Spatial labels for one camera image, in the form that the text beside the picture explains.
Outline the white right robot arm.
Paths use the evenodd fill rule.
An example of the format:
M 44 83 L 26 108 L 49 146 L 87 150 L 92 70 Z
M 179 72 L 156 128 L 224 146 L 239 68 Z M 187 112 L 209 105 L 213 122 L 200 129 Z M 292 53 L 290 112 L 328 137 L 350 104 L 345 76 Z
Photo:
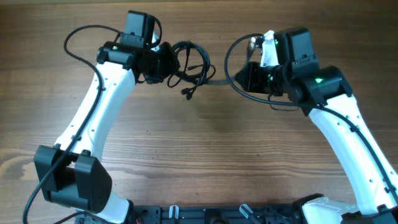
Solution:
M 296 223 L 396 223 L 397 172 L 370 133 L 353 91 L 341 70 L 321 68 L 308 29 L 249 34 L 245 61 L 229 84 L 241 95 L 273 110 L 300 109 L 322 132 L 345 171 L 356 203 L 336 202 L 322 194 L 293 204 Z

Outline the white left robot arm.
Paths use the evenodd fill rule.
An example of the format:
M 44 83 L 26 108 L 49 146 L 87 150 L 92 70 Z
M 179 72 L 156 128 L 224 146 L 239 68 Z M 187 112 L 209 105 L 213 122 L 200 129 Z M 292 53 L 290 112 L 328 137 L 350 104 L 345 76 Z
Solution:
M 35 193 L 101 223 L 139 223 L 133 203 L 113 191 L 101 163 L 104 144 L 125 99 L 143 80 L 160 83 L 178 69 L 158 18 L 129 11 L 123 31 L 99 48 L 93 81 L 68 128 L 34 155 Z

